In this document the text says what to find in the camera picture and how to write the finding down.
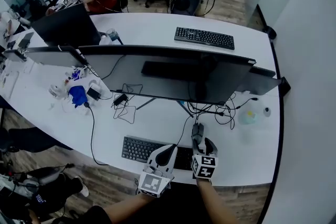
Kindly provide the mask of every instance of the shoe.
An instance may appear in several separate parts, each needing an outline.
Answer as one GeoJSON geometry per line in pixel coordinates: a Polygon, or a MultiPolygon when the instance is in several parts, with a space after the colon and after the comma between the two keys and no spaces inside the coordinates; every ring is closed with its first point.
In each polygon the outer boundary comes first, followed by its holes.
{"type": "Polygon", "coordinates": [[[78,178],[79,181],[82,183],[82,186],[83,186],[82,190],[79,193],[81,193],[84,197],[88,197],[89,196],[89,189],[88,189],[87,186],[85,186],[85,184],[83,182],[83,179],[79,176],[75,176],[75,178],[78,178]]]}

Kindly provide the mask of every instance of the monitor screen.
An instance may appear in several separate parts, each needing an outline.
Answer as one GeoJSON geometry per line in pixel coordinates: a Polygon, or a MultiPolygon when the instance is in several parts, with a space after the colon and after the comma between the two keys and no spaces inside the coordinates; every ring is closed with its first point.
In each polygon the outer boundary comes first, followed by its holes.
{"type": "Polygon", "coordinates": [[[264,95],[280,85],[281,80],[273,78],[275,74],[276,73],[271,70],[252,67],[238,86],[237,91],[249,91],[251,94],[264,95]]]}
{"type": "Polygon", "coordinates": [[[78,48],[100,42],[100,35],[83,4],[43,17],[31,26],[48,46],[78,48]]]}
{"type": "Polygon", "coordinates": [[[81,47],[88,63],[114,92],[208,104],[226,102],[255,60],[154,46],[81,47]]]}
{"type": "Polygon", "coordinates": [[[86,61],[70,46],[28,48],[27,57],[37,63],[60,67],[83,67],[86,61]]]}

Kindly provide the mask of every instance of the white desk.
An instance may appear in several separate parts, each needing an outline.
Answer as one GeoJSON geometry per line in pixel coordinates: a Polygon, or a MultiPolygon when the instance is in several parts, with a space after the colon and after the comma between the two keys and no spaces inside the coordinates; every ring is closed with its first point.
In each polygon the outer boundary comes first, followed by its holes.
{"type": "MultiPolygon", "coordinates": [[[[92,16],[92,20],[99,31],[115,28],[124,44],[207,49],[254,58],[257,60],[257,66],[275,70],[266,34],[246,27],[204,18],[148,13],[96,15],[92,16]],[[233,35],[236,50],[174,41],[177,26],[233,35]]],[[[39,36],[34,35],[31,46],[45,44],[39,36]]],[[[21,63],[12,63],[8,68],[19,70],[22,66],[21,63]]],[[[30,74],[20,72],[11,98],[7,101],[35,126],[91,157],[91,114],[80,115],[74,111],[72,105],[65,101],[55,101],[47,91],[50,84],[55,84],[64,77],[66,70],[67,68],[35,64],[30,74]]],[[[107,89],[104,96],[110,96],[107,89]]],[[[238,93],[234,100],[235,105],[244,103],[250,97],[252,95],[238,93]]],[[[147,100],[145,97],[134,97],[130,105],[138,106],[147,100]]],[[[176,102],[157,99],[137,111],[135,123],[131,125],[120,119],[113,120],[114,110],[111,103],[112,99],[100,100],[92,107],[96,119],[93,139],[95,158],[137,174],[141,172],[143,164],[121,157],[123,137],[136,136],[158,142],[177,143],[188,117],[176,102]]],[[[199,118],[205,126],[205,135],[217,145],[219,151],[219,167],[213,177],[215,186],[256,185],[272,181],[279,140],[280,111],[277,92],[269,92],[259,97],[259,101],[250,101],[247,105],[260,109],[269,107],[271,116],[261,116],[253,125],[240,125],[236,116],[236,126],[232,131],[229,125],[217,124],[213,115],[205,114],[199,118]]],[[[191,147],[193,123],[193,119],[187,121],[180,146],[191,147]]],[[[176,182],[195,183],[191,171],[174,170],[174,175],[176,182]]]]}

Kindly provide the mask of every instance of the power adapter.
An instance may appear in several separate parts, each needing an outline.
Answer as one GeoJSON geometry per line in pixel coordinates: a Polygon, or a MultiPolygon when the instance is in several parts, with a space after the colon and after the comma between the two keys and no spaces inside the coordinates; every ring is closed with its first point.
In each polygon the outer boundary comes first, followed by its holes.
{"type": "Polygon", "coordinates": [[[114,100],[113,105],[118,106],[121,102],[127,101],[127,100],[128,100],[127,95],[123,93],[114,100]]]}
{"type": "Polygon", "coordinates": [[[101,95],[99,92],[97,92],[97,91],[94,90],[93,88],[90,88],[86,94],[87,94],[89,97],[95,99],[96,101],[99,100],[100,95],[101,95]]]}

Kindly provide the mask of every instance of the black keyboard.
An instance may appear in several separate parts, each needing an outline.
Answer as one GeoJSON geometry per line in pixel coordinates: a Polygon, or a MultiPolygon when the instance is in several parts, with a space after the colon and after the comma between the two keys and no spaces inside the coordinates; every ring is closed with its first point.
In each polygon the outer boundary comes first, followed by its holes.
{"type": "MultiPolygon", "coordinates": [[[[121,156],[133,161],[146,163],[151,153],[162,146],[164,144],[140,140],[139,138],[124,137],[121,156]]],[[[192,156],[193,150],[191,148],[178,147],[174,168],[191,171],[192,156]]]]}
{"type": "Polygon", "coordinates": [[[210,31],[177,27],[174,39],[178,41],[205,44],[229,50],[235,49],[233,36],[210,31]]]}

